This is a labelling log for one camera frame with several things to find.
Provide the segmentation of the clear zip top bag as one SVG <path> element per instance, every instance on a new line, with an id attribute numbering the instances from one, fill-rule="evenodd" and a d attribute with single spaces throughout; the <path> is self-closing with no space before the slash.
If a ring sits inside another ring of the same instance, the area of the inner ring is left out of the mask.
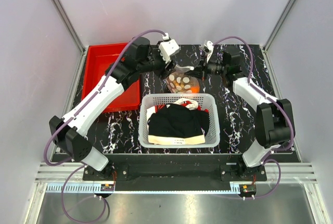
<path id="1" fill-rule="evenodd" d="M 186 75 L 186 72 L 190 70 L 194 70 L 194 67 L 175 66 L 174 72 L 165 79 L 166 85 L 171 93 L 190 93 L 188 90 L 190 85 L 199 84 L 197 78 Z"/>

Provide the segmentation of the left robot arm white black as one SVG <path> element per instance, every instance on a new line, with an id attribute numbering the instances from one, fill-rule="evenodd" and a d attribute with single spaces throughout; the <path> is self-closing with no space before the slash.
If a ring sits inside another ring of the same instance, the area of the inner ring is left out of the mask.
<path id="1" fill-rule="evenodd" d="M 109 66 L 97 85 L 71 111 L 61 118 L 53 116 L 49 121 L 52 136 L 50 141 L 69 155 L 75 162 L 94 169 L 100 180 L 112 175 L 112 164 L 86 139 L 86 134 L 96 118 L 123 94 L 140 75 L 155 72 L 164 79 L 175 67 L 172 56 L 180 48 L 168 35 L 156 47 L 142 36 L 134 37 L 123 48 L 119 57 Z"/>

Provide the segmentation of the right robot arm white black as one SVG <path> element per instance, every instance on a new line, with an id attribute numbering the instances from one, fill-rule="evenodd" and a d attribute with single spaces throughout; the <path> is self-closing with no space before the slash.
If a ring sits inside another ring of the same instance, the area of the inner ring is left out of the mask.
<path id="1" fill-rule="evenodd" d="M 223 59 L 215 62 L 210 60 L 212 54 L 213 51 L 205 47 L 199 64 L 188 74 L 202 80 L 210 74 L 220 76 L 226 88 L 255 110 L 255 139 L 233 169 L 239 179 L 246 181 L 260 171 L 271 153 L 292 145 L 292 105 L 287 99 L 270 96 L 248 79 L 241 69 L 238 51 L 223 52 Z"/>

